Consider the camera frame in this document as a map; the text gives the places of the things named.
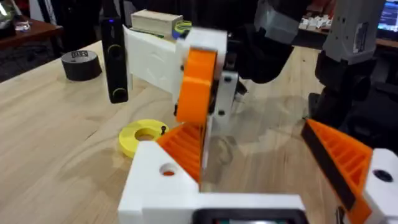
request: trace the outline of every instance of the white box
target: white box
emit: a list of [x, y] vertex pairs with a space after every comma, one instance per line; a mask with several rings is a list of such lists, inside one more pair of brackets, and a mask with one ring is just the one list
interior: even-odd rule
[[132, 28], [155, 34], [172, 35], [172, 30], [182, 15], [172, 15], [146, 9], [131, 14]]

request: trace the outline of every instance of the black tape roll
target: black tape roll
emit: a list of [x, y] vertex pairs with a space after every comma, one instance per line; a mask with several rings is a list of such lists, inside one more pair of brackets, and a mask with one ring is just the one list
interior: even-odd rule
[[69, 80], [91, 80], [102, 72], [97, 54], [90, 50], [77, 50], [66, 53], [62, 55], [61, 60]]

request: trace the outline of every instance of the wooden furniture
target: wooden furniture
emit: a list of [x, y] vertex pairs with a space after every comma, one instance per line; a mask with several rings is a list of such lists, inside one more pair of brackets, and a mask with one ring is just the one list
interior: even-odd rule
[[23, 18], [31, 22], [30, 31], [17, 31], [17, 34], [15, 36], [0, 39], [0, 49], [5, 49], [6, 47], [17, 47], [29, 41], [49, 39], [51, 37], [60, 35], [63, 31], [62, 26], [55, 26], [53, 24], [40, 22], [35, 19], [29, 19], [27, 17]]
[[[101, 43], [86, 49], [104, 71]], [[211, 140], [203, 191], [300, 194], [311, 223], [334, 223], [335, 196], [300, 137], [307, 96], [322, 89], [317, 53], [296, 47], [274, 81], [245, 82], [232, 137]], [[1, 223], [118, 223], [131, 165], [120, 130], [146, 118], [177, 125], [170, 94], [133, 86], [127, 103], [112, 105], [103, 74], [68, 81], [59, 59], [0, 84]]]

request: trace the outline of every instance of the black device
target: black device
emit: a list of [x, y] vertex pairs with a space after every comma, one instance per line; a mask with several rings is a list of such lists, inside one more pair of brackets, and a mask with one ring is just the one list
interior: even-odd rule
[[5, 22], [3, 25], [0, 26], [0, 39], [6, 38], [6, 37], [12, 37], [15, 36], [15, 27], [14, 23], [12, 23], [12, 20], [9, 22]]
[[263, 221], [272, 224], [308, 224], [298, 209], [204, 208], [192, 215], [193, 224], [230, 224]]
[[112, 1], [104, 0], [103, 9], [101, 35], [109, 99], [112, 103], [122, 103], [129, 99], [123, 22]]

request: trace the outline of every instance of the orange bracket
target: orange bracket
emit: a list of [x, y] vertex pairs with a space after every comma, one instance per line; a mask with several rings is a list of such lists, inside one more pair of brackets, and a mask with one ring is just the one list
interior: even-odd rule
[[363, 224], [371, 209], [363, 197], [373, 150], [329, 126], [308, 119], [302, 137], [346, 210], [352, 224]]

